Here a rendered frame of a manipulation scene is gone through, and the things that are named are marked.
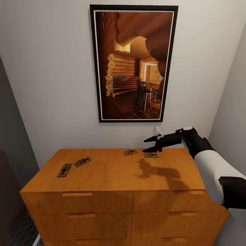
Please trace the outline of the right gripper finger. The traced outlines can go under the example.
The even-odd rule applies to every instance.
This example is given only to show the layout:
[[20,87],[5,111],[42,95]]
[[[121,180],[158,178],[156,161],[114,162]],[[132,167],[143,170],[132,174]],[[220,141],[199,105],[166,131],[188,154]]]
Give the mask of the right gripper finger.
[[145,140],[144,142],[153,142],[153,141],[156,141],[155,137],[151,137],[151,138]]
[[157,152],[157,151],[158,151],[158,148],[157,148],[156,144],[154,147],[143,150],[144,153],[147,153],[147,152],[153,153],[153,152]]

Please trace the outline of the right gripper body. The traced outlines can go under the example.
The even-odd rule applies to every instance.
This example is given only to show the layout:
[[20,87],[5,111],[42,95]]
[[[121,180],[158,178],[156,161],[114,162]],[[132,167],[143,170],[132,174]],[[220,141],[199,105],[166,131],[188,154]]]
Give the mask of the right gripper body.
[[160,138],[159,140],[158,140],[157,137],[156,137],[156,146],[157,146],[159,152],[162,152],[162,148],[163,148],[163,147],[172,146],[173,144],[174,144],[174,143],[173,143],[173,140],[172,140],[170,134],[164,135],[164,136],[163,136],[162,138]]

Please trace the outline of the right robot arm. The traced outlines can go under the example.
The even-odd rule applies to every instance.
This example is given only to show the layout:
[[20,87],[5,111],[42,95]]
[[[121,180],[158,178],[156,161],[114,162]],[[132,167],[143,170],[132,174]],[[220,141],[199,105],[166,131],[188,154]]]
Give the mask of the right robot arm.
[[183,142],[199,170],[211,200],[224,206],[246,229],[246,177],[225,161],[212,148],[208,139],[201,138],[192,126],[164,136],[158,126],[153,131],[154,136],[144,142],[156,141],[155,146],[143,152],[162,152],[163,147]]

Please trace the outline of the mousetrap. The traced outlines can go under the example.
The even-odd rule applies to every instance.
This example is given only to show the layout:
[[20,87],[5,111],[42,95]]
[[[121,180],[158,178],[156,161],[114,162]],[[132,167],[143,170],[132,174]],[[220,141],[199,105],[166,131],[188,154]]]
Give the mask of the mousetrap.
[[90,157],[86,157],[84,159],[81,159],[81,160],[75,162],[74,164],[75,164],[76,167],[79,167],[79,166],[81,166],[81,165],[83,165],[83,164],[85,164],[87,162],[90,162],[91,160],[92,159]]
[[69,164],[65,163],[57,177],[58,178],[66,177],[68,172],[69,172],[69,170],[70,170],[70,168],[71,168],[71,166],[72,166],[72,163],[69,163]]
[[153,153],[147,152],[147,153],[144,153],[144,157],[145,158],[159,158],[157,152],[153,152]]
[[125,156],[129,156],[138,152],[135,149],[132,149],[132,150],[125,151],[123,153],[125,154]]

